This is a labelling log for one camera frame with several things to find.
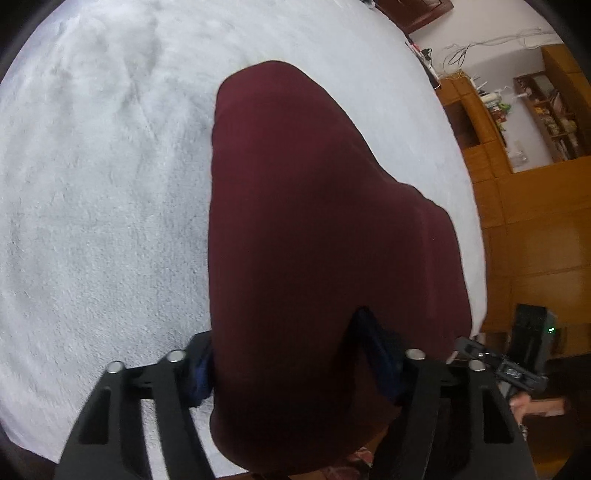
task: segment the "white blanket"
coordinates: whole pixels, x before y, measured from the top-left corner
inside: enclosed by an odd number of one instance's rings
[[[264,60],[322,85],[384,169],[450,213],[479,329],[472,186],[404,41],[359,0],[66,0],[45,20],[0,85],[0,420],[14,442],[57,461],[109,361],[149,364],[209,328],[215,95]],[[229,475],[210,408],[199,432]]]

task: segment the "folded maroon clothing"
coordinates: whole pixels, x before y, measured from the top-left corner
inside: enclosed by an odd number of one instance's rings
[[[396,415],[346,339],[358,307],[438,359],[469,335],[452,222],[289,64],[226,79],[212,141],[213,439],[252,471],[327,466]]]

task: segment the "white wall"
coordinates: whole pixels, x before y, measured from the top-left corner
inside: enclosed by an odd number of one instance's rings
[[[411,34],[421,48],[433,49],[433,66],[441,73],[453,73],[457,69],[444,66],[444,61],[458,46],[532,28],[554,32],[525,0],[453,0],[453,3],[455,8],[450,13]],[[526,42],[534,47],[561,40],[551,34],[531,37]],[[478,84],[487,80],[484,88],[489,92],[511,87],[503,92],[503,100],[512,105],[505,136],[509,150],[515,150],[515,141],[519,141],[528,157],[528,164],[519,170],[551,164],[541,134],[512,90],[514,77],[544,70],[540,49],[528,50],[517,41],[495,47],[474,46],[468,51],[462,69],[472,77],[480,76]]]

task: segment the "maroon garment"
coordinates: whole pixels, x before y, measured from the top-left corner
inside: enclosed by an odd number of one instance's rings
[[[212,141],[213,439],[252,471],[324,467],[396,414],[344,340],[358,307],[439,359],[469,335],[452,222],[291,65],[226,79]]]

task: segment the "bookshelf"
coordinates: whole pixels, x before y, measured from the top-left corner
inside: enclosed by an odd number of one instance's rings
[[[545,72],[522,75],[514,79],[515,91],[525,94],[525,103],[554,162],[583,157],[584,142],[574,113]]]

